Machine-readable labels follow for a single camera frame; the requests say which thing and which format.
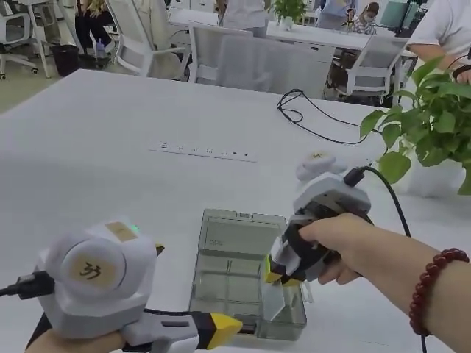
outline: floor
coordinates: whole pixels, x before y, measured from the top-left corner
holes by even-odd
[[[73,15],[74,13],[72,10],[71,13],[69,13],[69,16],[73,18]],[[60,22],[60,32],[62,40],[65,43],[72,42],[71,35],[68,32],[64,21]],[[7,63],[5,70],[7,80],[0,81],[0,114],[13,108],[29,97],[34,96],[36,93],[42,91],[48,86],[53,85],[60,79],[52,57],[47,57],[49,72],[52,76],[50,79],[47,79],[44,76],[43,65],[40,59],[33,59],[32,61],[38,65],[38,74],[32,74],[30,69],[25,66],[10,62]],[[109,65],[105,70],[123,72],[121,68],[118,68],[115,65]]]

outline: usb connector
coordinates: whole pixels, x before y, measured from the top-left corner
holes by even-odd
[[[21,300],[52,293],[54,293],[54,279],[46,271],[21,276],[14,285],[0,289],[0,296],[19,296]]]

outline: red bead bracelet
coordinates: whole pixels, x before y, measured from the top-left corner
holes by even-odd
[[[466,252],[459,249],[448,249],[433,257],[433,262],[425,267],[425,272],[420,275],[420,282],[415,287],[412,295],[412,303],[409,311],[411,327],[415,333],[421,336],[429,336],[430,332],[424,327],[423,321],[428,304],[428,295],[431,292],[440,272],[453,261],[470,262]]]

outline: trash bin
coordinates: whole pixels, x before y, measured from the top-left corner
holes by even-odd
[[[57,67],[57,72],[62,77],[68,76],[80,68],[79,49],[76,46],[53,46],[52,56]]]

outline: black pants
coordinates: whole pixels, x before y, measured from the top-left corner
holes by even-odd
[[[82,18],[75,16],[75,32],[84,49],[93,48],[93,42],[90,38],[90,32],[98,43],[100,40],[104,46],[111,43],[110,36],[106,33],[103,26],[113,24],[113,18],[108,11],[100,13],[97,17],[90,17],[90,11],[87,11]]]

